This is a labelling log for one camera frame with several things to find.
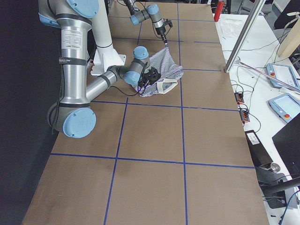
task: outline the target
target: dark background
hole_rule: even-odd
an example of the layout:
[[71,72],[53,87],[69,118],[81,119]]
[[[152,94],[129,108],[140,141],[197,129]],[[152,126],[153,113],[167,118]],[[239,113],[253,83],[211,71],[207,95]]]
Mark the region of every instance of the dark background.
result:
[[57,132],[46,122],[59,95],[59,50],[37,0],[0,4],[0,225],[20,224]]

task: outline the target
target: label sticker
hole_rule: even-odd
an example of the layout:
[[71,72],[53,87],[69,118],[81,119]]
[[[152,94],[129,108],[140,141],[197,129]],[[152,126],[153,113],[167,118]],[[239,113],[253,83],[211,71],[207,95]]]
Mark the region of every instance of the label sticker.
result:
[[247,133],[247,136],[253,145],[260,143],[254,133]]
[[61,30],[61,48],[81,50],[83,47],[83,33],[77,30]]

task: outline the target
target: striped cloth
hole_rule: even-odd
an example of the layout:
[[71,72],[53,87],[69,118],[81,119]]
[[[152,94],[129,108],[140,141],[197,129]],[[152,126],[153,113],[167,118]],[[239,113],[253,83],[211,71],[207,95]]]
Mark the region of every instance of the striped cloth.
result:
[[[155,55],[150,57],[151,66],[156,68],[157,71],[161,74],[161,78],[157,82],[163,81],[163,79],[176,79],[179,80],[183,75],[183,68],[182,66],[176,65],[174,62],[169,47],[165,47],[164,49],[157,52]],[[141,97],[148,97],[151,95],[159,94],[157,88],[157,82],[155,82],[151,86],[147,86],[146,90],[144,88],[140,90]],[[168,89],[174,83],[163,83],[163,90]]]

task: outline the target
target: black tube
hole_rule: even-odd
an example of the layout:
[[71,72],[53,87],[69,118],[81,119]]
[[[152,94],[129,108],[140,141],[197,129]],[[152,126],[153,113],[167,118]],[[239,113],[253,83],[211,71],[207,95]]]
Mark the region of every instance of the black tube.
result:
[[276,184],[271,187],[262,187],[262,191],[265,195],[268,195],[268,194],[273,194],[273,193],[276,193],[279,191],[284,191],[289,188],[294,188],[296,186],[300,186],[300,177],[292,179],[292,180],[288,180],[284,183]]

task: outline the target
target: metal rod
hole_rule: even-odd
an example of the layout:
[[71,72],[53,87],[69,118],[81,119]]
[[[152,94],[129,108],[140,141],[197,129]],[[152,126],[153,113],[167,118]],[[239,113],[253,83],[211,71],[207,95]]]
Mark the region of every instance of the metal rod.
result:
[[269,195],[269,194],[273,194],[273,193],[276,193],[279,191],[284,191],[284,190],[287,190],[289,188],[293,188],[293,187],[296,187],[299,185],[300,185],[300,177],[283,182],[283,183],[276,184],[271,187],[262,187],[262,191],[265,195]]
[[244,45],[244,42],[248,36],[248,33],[250,32],[257,16],[259,15],[263,5],[265,4],[266,0],[256,0],[253,8],[250,11],[250,14],[245,22],[245,25],[240,33],[240,36],[237,40],[237,42],[235,43],[235,46],[232,50],[231,55],[229,56],[228,62],[225,66],[225,72],[228,73],[231,70],[231,67],[234,64],[234,61],[236,59],[236,57],[238,56],[238,54],[240,53],[240,50],[242,48],[242,46]]
[[297,88],[295,88],[295,87],[293,87],[293,86],[291,86],[291,85],[289,85],[289,84],[287,84],[287,83],[284,83],[283,81],[278,80],[278,79],[276,79],[275,77],[272,77],[272,76],[270,76],[270,75],[268,75],[268,74],[266,74],[266,73],[264,73],[264,72],[262,72],[262,71],[259,71],[258,69],[255,69],[255,68],[253,68],[253,67],[251,67],[251,66],[249,66],[249,65],[247,65],[247,64],[245,64],[245,63],[243,63],[243,62],[241,62],[240,60],[236,60],[236,61],[237,61],[238,63],[242,64],[243,66],[249,67],[250,69],[253,69],[253,70],[256,71],[256,72],[258,72],[258,73],[260,73],[260,74],[262,74],[262,75],[265,75],[267,78],[272,79],[272,80],[274,80],[274,81],[276,81],[276,82],[278,82],[278,83],[281,83],[282,85],[288,87],[289,89],[292,89],[293,91],[296,91],[296,92],[300,93],[300,90],[299,90],[299,89],[297,89]]

